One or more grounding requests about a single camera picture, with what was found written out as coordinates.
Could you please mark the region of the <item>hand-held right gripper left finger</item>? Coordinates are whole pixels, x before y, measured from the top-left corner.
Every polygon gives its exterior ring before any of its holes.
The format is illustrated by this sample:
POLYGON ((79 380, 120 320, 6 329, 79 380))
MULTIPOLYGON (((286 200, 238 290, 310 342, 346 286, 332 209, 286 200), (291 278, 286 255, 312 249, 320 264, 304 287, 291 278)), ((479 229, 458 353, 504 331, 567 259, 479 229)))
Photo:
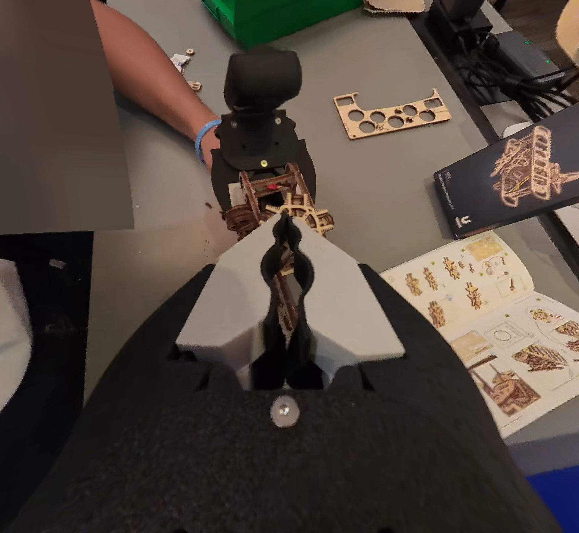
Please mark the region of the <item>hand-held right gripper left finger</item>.
POLYGON ((253 388, 251 365, 266 343, 286 346, 277 289, 261 268, 280 219, 272 216, 220 256, 176 339, 176 347, 197 361, 231 368, 244 390, 253 388))

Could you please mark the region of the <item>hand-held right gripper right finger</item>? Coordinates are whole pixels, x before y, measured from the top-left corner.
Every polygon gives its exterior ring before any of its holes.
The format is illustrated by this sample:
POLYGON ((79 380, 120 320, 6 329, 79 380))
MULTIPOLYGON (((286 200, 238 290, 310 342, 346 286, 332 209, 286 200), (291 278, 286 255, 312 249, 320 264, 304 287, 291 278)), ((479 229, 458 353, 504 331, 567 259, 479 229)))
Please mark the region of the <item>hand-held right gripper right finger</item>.
POLYGON ((288 347, 290 386, 329 386, 344 366, 405 355, 356 260, 294 218, 287 219, 287 243, 301 288, 288 347))

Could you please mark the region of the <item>wooden biplane model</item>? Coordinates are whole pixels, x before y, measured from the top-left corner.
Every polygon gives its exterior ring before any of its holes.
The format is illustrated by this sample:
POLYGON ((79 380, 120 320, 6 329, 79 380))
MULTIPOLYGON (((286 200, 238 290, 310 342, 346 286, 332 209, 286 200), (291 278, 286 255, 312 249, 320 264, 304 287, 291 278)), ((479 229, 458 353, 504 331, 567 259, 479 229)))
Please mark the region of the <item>wooden biplane model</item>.
MULTIPOLYGON (((283 173, 271 178, 252 179, 249 172, 240 172, 238 181, 244 192, 244 205, 231 207, 223 212, 226 226, 235 232, 237 242, 250 235, 274 214, 264 211, 266 205, 280 206, 286 192, 307 194, 313 200, 299 167, 294 163, 286 165, 283 173)), ((296 301, 288 289, 288 277, 293 274, 294 258, 289 245, 284 244, 281 252, 281 268, 274 277, 279 298, 277 313, 286 340, 289 340, 298 318, 296 301)))

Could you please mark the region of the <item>wooden radial engine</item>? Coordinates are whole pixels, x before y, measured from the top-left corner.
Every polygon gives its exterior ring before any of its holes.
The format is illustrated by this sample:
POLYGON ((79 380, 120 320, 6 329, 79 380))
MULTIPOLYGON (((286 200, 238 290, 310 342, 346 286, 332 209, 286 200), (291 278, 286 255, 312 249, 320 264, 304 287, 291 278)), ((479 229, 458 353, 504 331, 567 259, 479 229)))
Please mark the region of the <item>wooden radial engine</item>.
POLYGON ((285 213, 302 221, 313 231, 325 237, 333 230, 335 222, 328 210, 316 209, 312 198, 307 194, 286 192, 284 203, 280 206, 266 205, 264 211, 270 214, 285 213))

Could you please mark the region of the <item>person's left forearm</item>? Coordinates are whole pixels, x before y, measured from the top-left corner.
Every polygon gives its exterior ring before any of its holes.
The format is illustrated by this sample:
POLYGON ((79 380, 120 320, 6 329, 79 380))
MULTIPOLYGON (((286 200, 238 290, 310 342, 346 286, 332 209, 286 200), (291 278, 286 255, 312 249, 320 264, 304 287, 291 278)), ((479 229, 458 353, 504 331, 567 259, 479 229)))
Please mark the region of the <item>person's left forearm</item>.
POLYGON ((195 141, 217 115, 199 98, 155 40, 131 19, 90 0, 113 88, 195 141))

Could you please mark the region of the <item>person's left hand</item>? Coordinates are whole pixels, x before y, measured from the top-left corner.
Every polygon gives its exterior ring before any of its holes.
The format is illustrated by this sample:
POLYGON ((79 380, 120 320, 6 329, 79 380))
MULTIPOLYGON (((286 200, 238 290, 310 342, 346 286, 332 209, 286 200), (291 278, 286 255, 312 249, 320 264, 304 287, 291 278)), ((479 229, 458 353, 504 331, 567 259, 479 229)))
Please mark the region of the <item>person's left hand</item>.
POLYGON ((209 171, 211 171, 213 165, 213 151, 220 149, 220 147, 220 139, 215 135, 215 130, 212 128, 205 133, 200 142, 203 161, 209 171))

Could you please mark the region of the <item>instruction booklet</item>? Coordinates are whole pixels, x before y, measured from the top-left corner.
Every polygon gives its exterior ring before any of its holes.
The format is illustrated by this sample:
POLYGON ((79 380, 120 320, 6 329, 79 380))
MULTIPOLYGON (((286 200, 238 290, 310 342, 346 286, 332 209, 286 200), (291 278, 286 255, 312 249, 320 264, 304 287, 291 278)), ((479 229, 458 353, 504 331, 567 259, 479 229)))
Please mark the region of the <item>instruction booklet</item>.
POLYGON ((380 276, 450 344, 502 437, 578 396, 578 312, 536 292, 524 263, 495 232, 380 276))

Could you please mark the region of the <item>black model kit box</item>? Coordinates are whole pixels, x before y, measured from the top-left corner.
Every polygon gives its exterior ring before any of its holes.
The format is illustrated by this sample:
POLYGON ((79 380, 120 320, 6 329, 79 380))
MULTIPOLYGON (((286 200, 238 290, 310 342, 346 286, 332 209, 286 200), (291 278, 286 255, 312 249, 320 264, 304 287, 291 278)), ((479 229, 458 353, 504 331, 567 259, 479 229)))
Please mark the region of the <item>black model kit box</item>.
POLYGON ((437 171, 453 236, 507 226, 578 203, 578 105, 437 171))

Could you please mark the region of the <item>wooden sheet with round holes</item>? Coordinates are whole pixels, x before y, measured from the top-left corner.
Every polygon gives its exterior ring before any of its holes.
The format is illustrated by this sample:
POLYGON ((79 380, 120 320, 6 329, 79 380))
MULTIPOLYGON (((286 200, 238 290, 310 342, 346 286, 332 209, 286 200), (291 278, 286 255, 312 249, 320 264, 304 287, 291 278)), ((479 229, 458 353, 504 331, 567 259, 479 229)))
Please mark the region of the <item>wooden sheet with round holes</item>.
POLYGON ((375 137, 447 122, 452 115, 436 90, 431 96, 386 108, 363 109, 357 93, 333 98, 344 131, 350 140, 375 137))

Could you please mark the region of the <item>person's white t-shirt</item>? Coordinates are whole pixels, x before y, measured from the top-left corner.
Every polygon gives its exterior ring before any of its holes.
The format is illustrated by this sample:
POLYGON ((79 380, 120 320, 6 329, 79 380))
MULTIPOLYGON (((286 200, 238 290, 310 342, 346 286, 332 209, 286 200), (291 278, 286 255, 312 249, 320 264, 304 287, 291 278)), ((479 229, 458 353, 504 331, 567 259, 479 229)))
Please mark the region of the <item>person's white t-shirt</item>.
POLYGON ((32 343, 28 304, 17 266, 1 259, 1 409, 22 383, 32 343))

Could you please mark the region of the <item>blue plastic bin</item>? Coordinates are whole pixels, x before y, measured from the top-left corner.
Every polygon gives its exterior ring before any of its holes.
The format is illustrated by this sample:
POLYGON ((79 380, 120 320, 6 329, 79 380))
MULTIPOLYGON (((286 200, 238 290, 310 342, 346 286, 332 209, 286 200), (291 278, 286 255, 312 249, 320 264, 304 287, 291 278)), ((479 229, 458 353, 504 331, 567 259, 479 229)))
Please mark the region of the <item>blue plastic bin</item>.
POLYGON ((539 494, 564 532, 578 532, 578 466, 530 475, 539 494))

